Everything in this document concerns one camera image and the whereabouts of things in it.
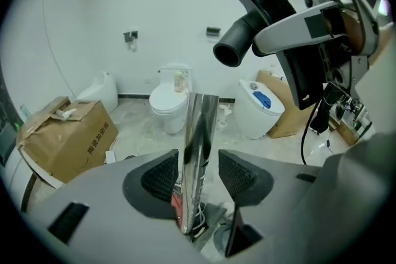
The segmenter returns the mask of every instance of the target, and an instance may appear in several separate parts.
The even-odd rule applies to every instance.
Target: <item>urinal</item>
[[[97,101],[103,103],[108,113],[118,106],[116,81],[107,72],[100,73],[90,87],[77,96],[78,100]]]

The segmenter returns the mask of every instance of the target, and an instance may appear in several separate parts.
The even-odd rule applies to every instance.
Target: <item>bottle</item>
[[[184,75],[180,70],[174,73],[174,90],[177,93],[184,91]]]

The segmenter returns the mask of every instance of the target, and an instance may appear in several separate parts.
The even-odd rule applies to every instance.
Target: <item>wall-mounted holder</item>
[[[207,36],[215,36],[219,37],[220,36],[220,28],[215,28],[215,27],[207,27],[206,28],[206,35]]]
[[[125,43],[128,45],[128,48],[136,52],[137,50],[137,30],[130,31],[124,33]]]

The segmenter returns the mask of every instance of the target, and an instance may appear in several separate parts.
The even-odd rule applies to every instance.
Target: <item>toilet tank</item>
[[[185,64],[174,63],[161,67],[160,69],[161,84],[174,83],[174,75],[177,72],[183,73],[184,79],[186,80],[189,90],[191,91],[192,89],[191,67]]]

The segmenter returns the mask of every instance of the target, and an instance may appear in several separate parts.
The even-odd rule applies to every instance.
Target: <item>metal tube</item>
[[[204,185],[216,125],[218,96],[191,94],[182,172],[181,231],[192,230]]]

